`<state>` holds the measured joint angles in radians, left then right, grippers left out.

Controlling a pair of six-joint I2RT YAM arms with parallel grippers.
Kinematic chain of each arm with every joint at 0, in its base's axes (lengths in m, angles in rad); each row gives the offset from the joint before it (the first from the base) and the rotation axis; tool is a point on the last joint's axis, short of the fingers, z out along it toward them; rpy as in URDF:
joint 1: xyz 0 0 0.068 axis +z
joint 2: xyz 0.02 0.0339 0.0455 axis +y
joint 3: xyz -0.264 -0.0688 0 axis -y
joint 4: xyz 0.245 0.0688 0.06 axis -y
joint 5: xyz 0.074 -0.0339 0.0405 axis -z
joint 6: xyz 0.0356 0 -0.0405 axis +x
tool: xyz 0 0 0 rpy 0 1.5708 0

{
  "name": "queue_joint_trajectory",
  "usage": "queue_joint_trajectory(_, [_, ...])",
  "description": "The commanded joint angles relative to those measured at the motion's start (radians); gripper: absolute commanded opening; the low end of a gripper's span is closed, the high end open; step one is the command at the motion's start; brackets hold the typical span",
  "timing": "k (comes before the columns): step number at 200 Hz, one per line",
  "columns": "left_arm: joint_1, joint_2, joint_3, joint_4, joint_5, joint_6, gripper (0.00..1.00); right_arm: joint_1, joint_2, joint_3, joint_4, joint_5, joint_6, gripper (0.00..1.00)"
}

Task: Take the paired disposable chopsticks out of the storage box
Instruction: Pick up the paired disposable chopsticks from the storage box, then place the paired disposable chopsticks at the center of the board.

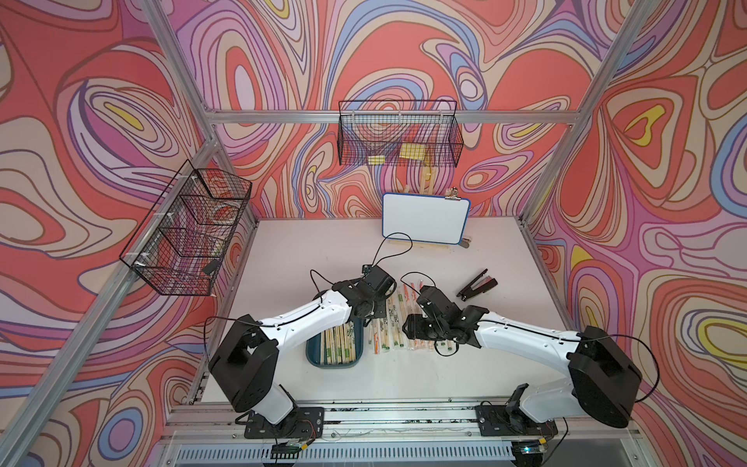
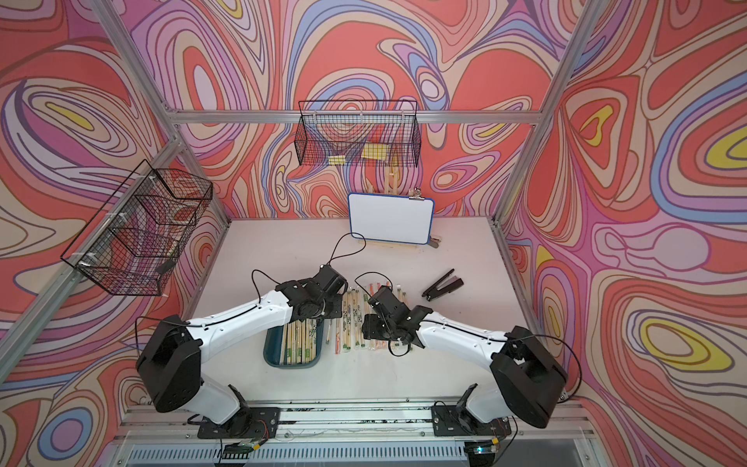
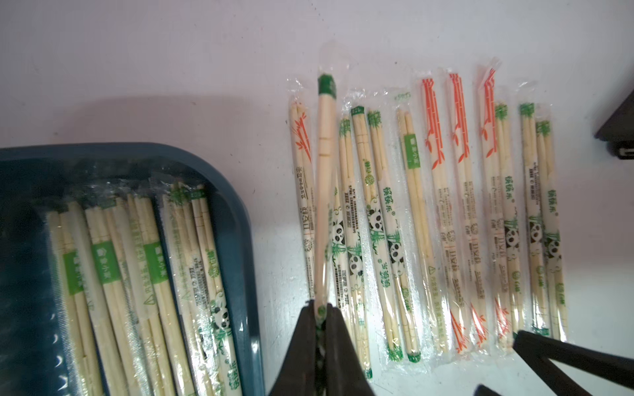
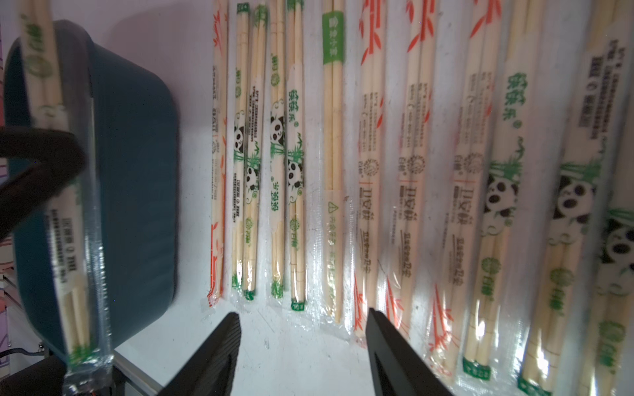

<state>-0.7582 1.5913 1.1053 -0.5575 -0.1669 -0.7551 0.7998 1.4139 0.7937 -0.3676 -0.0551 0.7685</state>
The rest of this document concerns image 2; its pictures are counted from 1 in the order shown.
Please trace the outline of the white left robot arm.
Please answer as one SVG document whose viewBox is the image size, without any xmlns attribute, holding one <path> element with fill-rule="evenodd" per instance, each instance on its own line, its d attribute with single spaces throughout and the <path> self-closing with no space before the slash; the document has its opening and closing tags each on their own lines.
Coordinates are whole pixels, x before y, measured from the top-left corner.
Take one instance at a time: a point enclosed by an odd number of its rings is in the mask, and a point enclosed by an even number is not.
<svg viewBox="0 0 747 467">
<path fill-rule="evenodd" d="M 162 319 L 136 361 L 156 411 L 199 416 L 200 439 L 274 437 L 270 416 L 249 407 L 233 385 L 208 377 L 202 365 L 270 328 L 340 318 L 347 288 L 347 280 L 325 264 L 315 276 L 280 282 L 257 300 L 227 311 L 189 321 L 177 315 Z"/>
</svg>

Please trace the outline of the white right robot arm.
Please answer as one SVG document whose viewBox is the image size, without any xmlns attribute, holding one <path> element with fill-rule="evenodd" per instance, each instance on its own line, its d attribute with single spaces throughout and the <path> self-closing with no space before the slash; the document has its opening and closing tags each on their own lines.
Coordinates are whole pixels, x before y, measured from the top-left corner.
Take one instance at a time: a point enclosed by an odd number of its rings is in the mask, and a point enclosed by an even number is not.
<svg viewBox="0 0 747 467">
<path fill-rule="evenodd" d="M 448 353 L 490 373 L 493 383 L 468 386 L 452 407 L 462 428 L 472 430 L 513 416 L 546 428 L 559 404 L 568 375 L 528 329 L 510 332 L 475 328 L 451 320 L 429 307 L 405 305 L 388 286 L 371 295 L 373 313 L 364 318 L 369 340 Z"/>
</svg>

